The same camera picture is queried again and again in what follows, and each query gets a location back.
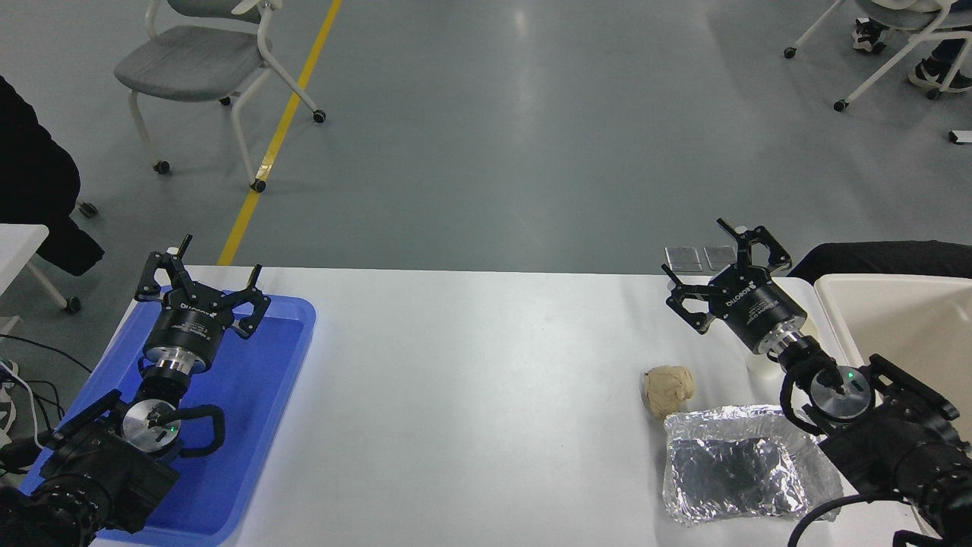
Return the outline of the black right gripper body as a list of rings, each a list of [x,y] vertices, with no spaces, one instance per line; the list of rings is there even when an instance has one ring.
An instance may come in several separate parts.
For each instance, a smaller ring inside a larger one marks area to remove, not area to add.
[[[800,331],[808,314],[761,267],[728,266],[711,278],[709,312],[753,353],[780,353],[781,340]]]

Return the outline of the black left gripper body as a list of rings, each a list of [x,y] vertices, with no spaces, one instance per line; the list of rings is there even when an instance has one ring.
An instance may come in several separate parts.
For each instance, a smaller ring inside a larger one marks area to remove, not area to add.
[[[214,359],[233,322],[228,308],[214,308],[221,297],[221,291],[202,285],[170,290],[146,340],[146,357],[157,359],[163,349],[180,347],[198,359]]]

